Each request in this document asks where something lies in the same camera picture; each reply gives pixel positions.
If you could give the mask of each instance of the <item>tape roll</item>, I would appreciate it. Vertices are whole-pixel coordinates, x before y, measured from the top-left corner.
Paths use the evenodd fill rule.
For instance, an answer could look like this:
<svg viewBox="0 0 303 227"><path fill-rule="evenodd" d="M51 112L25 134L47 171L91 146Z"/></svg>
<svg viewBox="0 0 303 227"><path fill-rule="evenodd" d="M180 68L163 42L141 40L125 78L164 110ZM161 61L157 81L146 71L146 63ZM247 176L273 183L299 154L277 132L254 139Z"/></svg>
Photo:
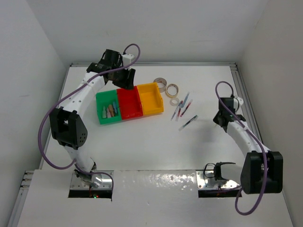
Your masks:
<svg viewBox="0 0 303 227"><path fill-rule="evenodd" d="M166 90L166 85L167 85L166 79L159 77L159 78L156 78L153 82L157 82L157 83L162 83L162 84L164 84L164 87L160 87L160 88L159 88L159 91L160 91L161 93L164 92L164 91Z"/></svg>
<svg viewBox="0 0 303 227"><path fill-rule="evenodd" d="M180 100L178 98L174 97L170 100L169 103L173 106L177 106L177 105L179 105L179 102L180 102Z"/></svg>
<svg viewBox="0 0 303 227"><path fill-rule="evenodd" d="M175 88L177 89L177 93L176 93L175 95L171 95L171 94L167 91L167 89L168 89L169 87L175 87ZM178 93L179 93L179 88L178 88L178 86L175 85L175 84L170 84L170 85L168 85L168 86L166 87L165 93L166 93L166 95L167 95L168 97L170 97L170 98L177 97L177 96L178 96Z"/></svg>

